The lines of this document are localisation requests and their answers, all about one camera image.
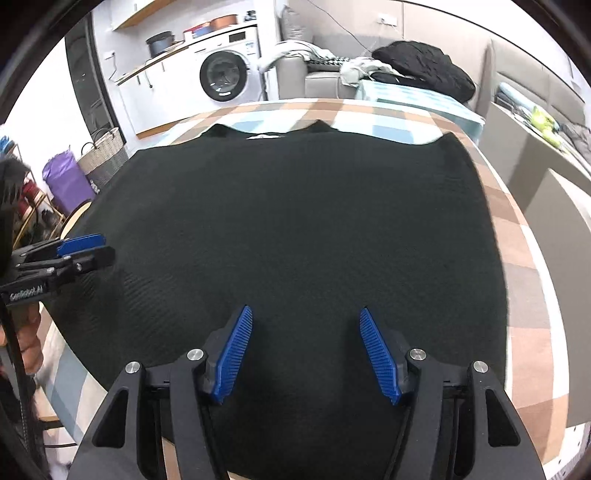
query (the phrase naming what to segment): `white cabinet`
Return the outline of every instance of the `white cabinet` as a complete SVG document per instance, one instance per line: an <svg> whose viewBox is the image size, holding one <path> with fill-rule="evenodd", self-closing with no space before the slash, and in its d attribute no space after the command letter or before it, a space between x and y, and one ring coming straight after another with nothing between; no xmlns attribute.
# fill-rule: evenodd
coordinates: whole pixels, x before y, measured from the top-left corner
<svg viewBox="0 0 591 480"><path fill-rule="evenodd" d="M187 51L179 52L120 85L136 134L197 113L197 95L187 63L190 60L192 56Z"/></svg>

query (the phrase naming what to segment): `checkered fabric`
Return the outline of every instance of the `checkered fabric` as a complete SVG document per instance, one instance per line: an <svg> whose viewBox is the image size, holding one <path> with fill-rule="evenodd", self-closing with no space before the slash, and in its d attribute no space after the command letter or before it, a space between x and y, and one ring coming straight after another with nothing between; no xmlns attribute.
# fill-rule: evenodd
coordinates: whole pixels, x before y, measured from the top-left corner
<svg viewBox="0 0 591 480"><path fill-rule="evenodd" d="M452 132L466 147L488 199L508 289L505 390L542 462L554 459L564 437L569 393L566 338L554 287L517 204L473 141L455 123L423 109L383 102L296 99L246 103L201 113L174 126L157 145L186 142L216 123L260 134L288 132L316 120L341 131L407 144L432 142ZM37 379L64 426L80 442L105 391L67 346L55 324L46 320L45 325L46 360Z"/></svg>
<svg viewBox="0 0 591 480"><path fill-rule="evenodd" d="M484 119L450 96L432 90L361 80L355 95L357 100L415 106L437 113L458 125L478 145Z"/></svg>
<svg viewBox="0 0 591 480"><path fill-rule="evenodd" d="M349 61L350 59L347 57L335 57L333 59L330 60L308 60L306 63L309 65L335 65L335 66L341 66L343 63L345 63L346 61Z"/></svg>

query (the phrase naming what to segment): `wall outlet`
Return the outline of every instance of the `wall outlet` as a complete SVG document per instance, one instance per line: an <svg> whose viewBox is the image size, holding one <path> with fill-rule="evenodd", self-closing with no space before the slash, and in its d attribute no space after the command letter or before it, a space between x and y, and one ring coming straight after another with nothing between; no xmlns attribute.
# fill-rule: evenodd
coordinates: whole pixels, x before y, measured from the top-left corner
<svg viewBox="0 0 591 480"><path fill-rule="evenodd" d="M378 23L383 25L390 25L392 27L398 26L398 19L393 15L378 14Z"/></svg>

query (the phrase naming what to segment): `washing machine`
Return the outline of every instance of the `washing machine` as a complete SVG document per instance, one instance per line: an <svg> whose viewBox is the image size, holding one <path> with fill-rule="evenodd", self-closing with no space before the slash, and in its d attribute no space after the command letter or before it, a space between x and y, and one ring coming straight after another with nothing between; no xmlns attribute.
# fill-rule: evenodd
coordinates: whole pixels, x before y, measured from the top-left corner
<svg viewBox="0 0 591 480"><path fill-rule="evenodd" d="M256 24L226 28L189 49L194 54L192 84L203 111L266 100L256 64L260 57Z"/></svg>

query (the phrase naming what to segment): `black t-shirt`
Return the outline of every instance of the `black t-shirt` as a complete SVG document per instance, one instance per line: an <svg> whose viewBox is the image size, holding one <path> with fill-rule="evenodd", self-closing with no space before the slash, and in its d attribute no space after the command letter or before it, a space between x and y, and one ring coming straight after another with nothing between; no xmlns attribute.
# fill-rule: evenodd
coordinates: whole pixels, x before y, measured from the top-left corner
<svg viewBox="0 0 591 480"><path fill-rule="evenodd" d="M48 309L105 388L127 362L174 361L252 307L234 391L212 409L226 466L248 478L382 478L402 412L365 352L365 305L411 346L483 360L502 381L502 265L452 134L405 145L321 122L216 125L134 155L70 236L87 233L106 236L115 265Z"/></svg>

